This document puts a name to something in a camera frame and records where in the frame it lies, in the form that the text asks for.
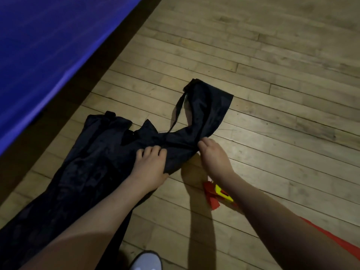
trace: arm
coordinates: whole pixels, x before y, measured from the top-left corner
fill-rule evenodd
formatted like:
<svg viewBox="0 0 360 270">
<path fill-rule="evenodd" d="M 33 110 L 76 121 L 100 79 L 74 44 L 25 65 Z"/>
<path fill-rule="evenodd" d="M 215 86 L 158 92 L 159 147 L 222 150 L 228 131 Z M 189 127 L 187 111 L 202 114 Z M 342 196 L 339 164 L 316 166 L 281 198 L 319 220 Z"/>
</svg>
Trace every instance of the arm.
<svg viewBox="0 0 360 270">
<path fill-rule="evenodd" d="M 238 176 L 218 143 L 203 138 L 198 146 L 204 169 L 240 206 L 283 269 L 360 269 L 353 255 Z"/>
<path fill-rule="evenodd" d="M 165 160 L 166 150 L 159 146 L 138 150 L 131 175 L 21 269 L 95 269 L 130 210 L 168 177 L 163 174 Z"/>
</svg>

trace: hand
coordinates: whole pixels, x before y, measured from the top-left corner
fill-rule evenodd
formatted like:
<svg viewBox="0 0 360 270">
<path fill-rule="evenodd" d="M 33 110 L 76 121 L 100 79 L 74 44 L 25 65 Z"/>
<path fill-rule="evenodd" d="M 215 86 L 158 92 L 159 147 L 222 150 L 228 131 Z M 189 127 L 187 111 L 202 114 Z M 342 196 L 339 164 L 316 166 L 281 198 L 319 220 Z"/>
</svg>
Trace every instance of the hand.
<svg viewBox="0 0 360 270">
<path fill-rule="evenodd" d="M 136 180 L 139 187 L 144 187 L 146 193 L 161 186 L 169 174 L 164 174 L 166 149 L 159 146 L 147 147 L 136 152 L 136 160 L 133 170 L 129 176 Z"/>
<path fill-rule="evenodd" d="M 221 183 L 235 173 L 226 152 L 213 139 L 202 138 L 198 147 L 202 166 L 212 180 Z"/>
</svg>

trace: right hand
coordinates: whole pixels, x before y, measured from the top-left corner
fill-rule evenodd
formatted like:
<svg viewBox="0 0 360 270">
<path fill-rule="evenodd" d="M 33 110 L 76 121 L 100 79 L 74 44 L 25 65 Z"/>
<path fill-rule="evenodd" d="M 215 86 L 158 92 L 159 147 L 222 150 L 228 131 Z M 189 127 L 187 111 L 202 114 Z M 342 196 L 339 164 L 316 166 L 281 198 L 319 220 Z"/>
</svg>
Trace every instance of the right hand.
<svg viewBox="0 0 360 270">
<path fill-rule="evenodd" d="M 204 137 L 198 147 L 202 166 L 212 180 L 221 183 L 235 173 L 226 152 L 216 141 Z"/>
</svg>

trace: wooden floor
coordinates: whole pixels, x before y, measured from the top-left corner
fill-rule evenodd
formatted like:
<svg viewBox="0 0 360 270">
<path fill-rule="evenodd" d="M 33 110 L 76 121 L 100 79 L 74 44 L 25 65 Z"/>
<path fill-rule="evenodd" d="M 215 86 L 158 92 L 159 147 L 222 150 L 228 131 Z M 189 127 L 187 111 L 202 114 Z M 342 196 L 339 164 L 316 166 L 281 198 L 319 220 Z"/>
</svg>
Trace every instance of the wooden floor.
<svg viewBox="0 0 360 270">
<path fill-rule="evenodd" d="M 5 224 L 60 167 L 89 114 L 167 131 L 199 78 L 235 97 L 212 136 L 235 171 L 316 225 L 360 246 L 360 2 L 162 0 L 0 207 Z M 187 124 L 182 112 L 176 129 Z M 198 155 L 134 210 L 121 249 L 164 269 L 280 269 L 240 213 L 210 211 Z"/>
</svg>

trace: dark navy cloth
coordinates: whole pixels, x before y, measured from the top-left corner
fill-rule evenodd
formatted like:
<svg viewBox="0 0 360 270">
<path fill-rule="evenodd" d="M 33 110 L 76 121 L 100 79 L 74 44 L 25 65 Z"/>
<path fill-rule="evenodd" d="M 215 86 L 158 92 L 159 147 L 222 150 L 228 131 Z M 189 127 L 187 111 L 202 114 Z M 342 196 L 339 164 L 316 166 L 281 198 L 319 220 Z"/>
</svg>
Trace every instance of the dark navy cloth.
<svg viewBox="0 0 360 270">
<path fill-rule="evenodd" d="M 176 123 L 185 97 L 191 126 L 159 133 L 149 120 L 137 131 L 115 113 L 89 115 L 84 128 L 46 191 L 0 230 L 0 265 L 15 270 L 118 187 L 131 173 L 136 151 L 160 145 L 167 149 L 165 172 L 173 173 L 197 151 L 225 116 L 233 96 L 198 79 L 185 88 L 176 105 Z M 116 259 L 131 213 L 108 245 L 98 268 Z"/>
</svg>

